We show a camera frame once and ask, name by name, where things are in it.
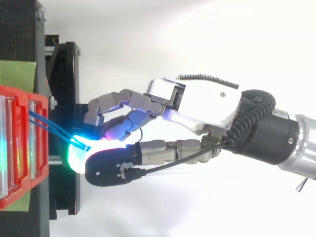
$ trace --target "black connector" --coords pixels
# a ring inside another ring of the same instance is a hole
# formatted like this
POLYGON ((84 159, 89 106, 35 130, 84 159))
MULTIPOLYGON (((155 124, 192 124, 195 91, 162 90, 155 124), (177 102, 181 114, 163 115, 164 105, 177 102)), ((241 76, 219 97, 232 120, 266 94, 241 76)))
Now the black connector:
POLYGON ((125 171, 125 180, 132 181, 135 179, 140 179, 141 177, 145 175, 146 175, 145 169, 132 168, 125 171))

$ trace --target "coiled black cable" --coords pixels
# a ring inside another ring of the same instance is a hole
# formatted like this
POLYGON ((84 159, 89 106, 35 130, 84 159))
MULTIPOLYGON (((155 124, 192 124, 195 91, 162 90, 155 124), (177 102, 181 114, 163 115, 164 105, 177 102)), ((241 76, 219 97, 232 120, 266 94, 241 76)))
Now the coiled black cable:
POLYGON ((276 106, 275 98, 262 90, 246 90, 241 93, 241 96, 255 101, 256 105, 249 112, 235 120, 231 129, 227 131, 224 140, 232 146, 236 144, 236 141, 246 130, 268 116, 276 106))
POLYGON ((239 88, 238 84, 235 84, 235 83, 232 83, 232 82, 229 82, 229 81, 226 81, 226 80, 222 80, 222 79, 219 79, 219 78, 216 78, 216 77, 213 77, 213 76, 205 75, 205 74, 180 75, 179 79, 180 80, 188 80, 188 79, 209 80, 209 81, 221 84, 221 85, 229 86, 229 87, 234 88, 234 89, 238 89, 239 88))

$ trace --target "transparent plastic box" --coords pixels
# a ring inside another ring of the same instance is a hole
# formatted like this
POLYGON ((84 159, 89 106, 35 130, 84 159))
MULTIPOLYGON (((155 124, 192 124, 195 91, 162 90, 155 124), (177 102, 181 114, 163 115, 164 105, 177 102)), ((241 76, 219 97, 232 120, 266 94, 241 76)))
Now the transparent plastic box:
POLYGON ((16 188, 14 182, 14 161, 13 161, 13 118, 12 118, 12 102, 14 97, 5 98, 6 108, 6 148, 7 148, 7 165, 8 165, 8 190, 16 188))
MULTIPOLYGON (((29 101, 29 110, 32 112, 36 112, 36 102, 35 101, 29 101)), ((29 116, 29 119, 32 121, 35 121, 34 117, 29 116)), ((29 155, 30 155, 30 170, 31 170, 31 180, 35 179, 36 174, 36 125, 32 122, 29 122, 29 135, 30 135, 30 141, 29 141, 29 155)))
POLYGON ((8 195, 5 97, 0 95, 0 198, 8 195))

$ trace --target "black metal frame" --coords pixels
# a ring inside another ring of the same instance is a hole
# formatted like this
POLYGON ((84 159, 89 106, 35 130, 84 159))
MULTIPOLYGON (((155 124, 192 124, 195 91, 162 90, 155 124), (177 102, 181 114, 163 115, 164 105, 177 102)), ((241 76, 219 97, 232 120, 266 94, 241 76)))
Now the black metal frame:
MULTIPOLYGON (((58 36, 46 36, 46 46, 55 47, 46 56, 46 76, 57 106, 50 119, 67 131, 77 126, 79 103, 78 47, 73 42, 56 44, 58 36)), ((80 210, 80 175, 71 170, 66 162, 68 144, 50 134, 49 154, 59 156, 62 164, 49 166, 50 219, 57 219, 57 210, 68 210, 76 215, 80 210)))

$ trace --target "black cable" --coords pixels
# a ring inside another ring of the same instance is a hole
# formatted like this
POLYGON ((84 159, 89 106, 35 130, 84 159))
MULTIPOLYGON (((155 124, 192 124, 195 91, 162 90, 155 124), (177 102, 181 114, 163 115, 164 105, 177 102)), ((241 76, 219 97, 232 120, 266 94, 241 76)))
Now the black cable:
POLYGON ((143 140, 143 130, 141 127, 139 128, 139 130, 140 130, 140 138, 137 142, 141 142, 143 140))
POLYGON ((229 86, 229 87, 234 88, 234 89, 238 89, 239 88, 239 85, 237 85, 235 83, 231 83, 229 81, 221 80, 219 78, 216 78, 216 77, 213 77, 213 76, 209 76, 209 75, 205 75, 205 74, 180 75, 179 79, 180 80, 188 80, 188 79, 209 80, 209 81, 212 81, 212 82, 216 82, 218 84, 229 86))
POLYGON ((300 187, 300 189, 298 190, 298 192, 301 192, 301 190, 303 189, 304 185, 306 184, 308 178, 304 179, 304 181, 302 182, 302 185, 300 187))
POLYGON ((224 140, 231 145, 236 144, 236 141, 241 135, 256 125, 260 120, 270 115, 276 106, 275 98, 262 90, 246 90, 242 92, 242 97, 256 101, 256 106, 234 121, 224 140))
POLYGON ((188 162, 194 158, 197 158, 207 152, 211 152, 213 150, 216 150, 216 149, 220 149, 220 148, 223 148, 223 147, 226 147, 227 144, 220 144, 220 145, 216 145, 216 146, 209 146, 209 147, 206 147, 205 149, 203 149, 202 151, 199 151, 193 155, 190 155, 186 158, 183 158, 183 159, 180 159, 180 160, 177 160, 177 161, 174 161, 172 163, 169 163, 169 164, 165 164, 165 165, 161 165, 161 166, 158 166, 158 167, 155 167, 155 168, 152 168, 152 169, 146 169, 146 170, 143 170, 143 175, 146 175, 146 174, 149 174, 149 173, 153 173, 153 172, 157 172, 157 171, 160 171, 160 170, 163 170, 163 169, 168 169, 170 167, 174 167, 176 165, 179 165, 179 164, 183 164, 185 162, 188 162))

